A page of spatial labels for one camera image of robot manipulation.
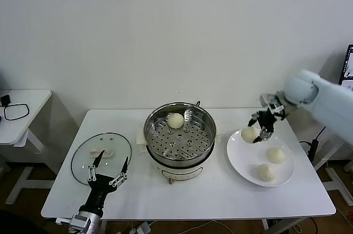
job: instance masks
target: robotic arm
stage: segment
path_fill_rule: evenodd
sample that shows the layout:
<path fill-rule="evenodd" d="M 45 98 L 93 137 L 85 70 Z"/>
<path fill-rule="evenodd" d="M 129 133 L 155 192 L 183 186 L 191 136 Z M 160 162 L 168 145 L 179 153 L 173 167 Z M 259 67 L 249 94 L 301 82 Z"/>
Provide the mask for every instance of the robotic arm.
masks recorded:
<path fill-rule="evenodd" d="M 56 220 L 58 225 L 69 225 L 69 233 L 93 234 L 100 218 L 103 216 L 103 206 L 106 196 L 109 193 L 115 192 L 127 180 L 127 157 L 120 174 L 115 178 L 95 173 L 95 169 L 98 168 L 103 153 L 104 150 L 95 158 L 92 166 L 88 166 L 88 185 L 91 191 L 86 203 L 79 208 L 78 215 L 73 215 L 71 219 Z"/>
<path fill-rule="evenodd" d="M 285 83 L 283 91 L 262 94 L 260 102 L 267 110 L 253 114 L 249 122 L 252 126 L 257 121 L 261 127 L 254 143 L 270 138 L 274 122 L 278 118 L 283 120 L 285 109 L 294 106 L 304 108 L 314 119 L 353 145 L 353 92 L 313 72 L 302 70 Z"/>

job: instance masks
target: glass lid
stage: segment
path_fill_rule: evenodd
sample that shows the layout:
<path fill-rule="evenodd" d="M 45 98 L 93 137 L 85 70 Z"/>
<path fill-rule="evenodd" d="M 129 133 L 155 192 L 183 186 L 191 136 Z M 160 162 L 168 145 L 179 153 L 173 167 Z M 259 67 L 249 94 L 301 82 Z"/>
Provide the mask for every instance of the glass lid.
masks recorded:
<path fill-rule="evenodd" d="M 115 178 L 121 173 L 128 157 L 131 159 L 131 146 L 126 138 L 116 133 L 98 134 L 83 142 L 71 160 L 71 171 L 76 180 L 88 185 L 89 169 L 93 161 L 104 150 L 95 173 Z"/>

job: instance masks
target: black cable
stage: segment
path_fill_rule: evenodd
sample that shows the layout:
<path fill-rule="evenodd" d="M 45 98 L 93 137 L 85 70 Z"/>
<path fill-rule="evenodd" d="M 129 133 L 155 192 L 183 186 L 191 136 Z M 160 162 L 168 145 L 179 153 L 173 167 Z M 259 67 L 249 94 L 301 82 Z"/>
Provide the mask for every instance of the black cable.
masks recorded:
<path fill-rule="evenodd" d="M 316 224 L 316 222 L 315 222 L 315 220 L 312 218 L 312 217 L 310 217 L 310 219 L 314 222 L 314 224 L 315 224 L 315 234 L 318 234 L 318 231 L 319 231 L 319 229 L 318 229 L 318 225 Z"/>
<path fill-rule="evenodd" d="M 14 106 L 26 106 L 27 112 L 24 115 L 22 115 L 20 117 L 17 117 L 17 118 L 8 118 L 6 116 L 6 109 L 8 109 L 9 107 L 14 107 Z M 29 108 L 28 108 L 28 105 L 26 103 L 17 103 L 17 104 L 11 104 L 11 105 L 6 105 L 6 106 L 0 105 L 0 107 L 4 108 L 4 117 L 8 121 L 18 120 L 18 119 L 21 119 L 21 118 L 26 117 L 27 115 L 29 115 Z"/>
<path fill-rule="evenodd" d="M 316 140 L 319 138 L 319 136 L 321 135 L 321 133 L 325 130 L 325 128 L 326 128 L 326 126 L 324 126 L 322 129 L 321 129 L 321 131 L 319 132 L 319 134 L 316 136 Z"/>
<path fill-rule="evenodd" d="M 309 146 L 311 146 L 311 143 L 308 142 L 308 141 L 299 141 L 299 143 L 306 143 L 306 144 L 308 144 Z"/>

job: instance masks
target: steamed bun on plate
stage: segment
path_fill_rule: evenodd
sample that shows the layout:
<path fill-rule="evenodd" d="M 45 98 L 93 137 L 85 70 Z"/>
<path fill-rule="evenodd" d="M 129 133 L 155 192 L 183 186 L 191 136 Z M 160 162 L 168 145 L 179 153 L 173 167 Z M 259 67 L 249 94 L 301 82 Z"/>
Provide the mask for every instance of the steamed bun on plate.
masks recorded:
<path fill-rule="evenodd" d="M 181 128 L 184 125 L 184 117 L 181 114 L 171 114 L 167 117 L 167 123 L 173 129 Z"/>
<path fill-rule="evenodd" d="M 284 163 L 286 160 L 286 155 L 282 149 L 278 147 L 273 147 L 267 150 L 266 152 L 267 158 L 276 164 Z"/>
<path fill-rule="evenodd" d="M 240 135 L 242 136 L 243 140 L 246 143 L 253 143 L 255 138 L 259 136 L 259 132 L 256 128 L 252 126 L 248 126 L 246 128 L 243 128 Z"/>
<path fill-rule="evenodd" d="M 256 170 L 261 180 L 265 182 L 271 182 L 275 179 L 275 172 L 272 170 L 269 164 L 261 164 Z"/>

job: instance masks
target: white robotic arm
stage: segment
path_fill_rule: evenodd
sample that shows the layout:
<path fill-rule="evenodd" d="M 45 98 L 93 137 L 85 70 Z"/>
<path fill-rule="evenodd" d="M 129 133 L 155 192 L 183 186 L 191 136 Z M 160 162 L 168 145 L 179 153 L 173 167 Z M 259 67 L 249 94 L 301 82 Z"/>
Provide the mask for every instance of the white robotic arm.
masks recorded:
<path fill-rule="evenodd" d="M 285 83 L 283 94 L 285 100 L 301 106 L 314 119 L 353 145 L 353 92 L 350 89 L 302 70 Z"/>
<path fill-rule="evenodd" d="M 252 115 L 249 126 L 256 121 L 261 127 L 254 143 L 266 140 L 274 132 L 273 124 L 284 119 L 288 107 L 302 107 L 328 129 L 353 145 L 353 92 L 341 85 L 328 82 L 319 75 L 302 70 L 291 77 L 283 91 L 262 94 L 260 102 L 266 111 Z"/>

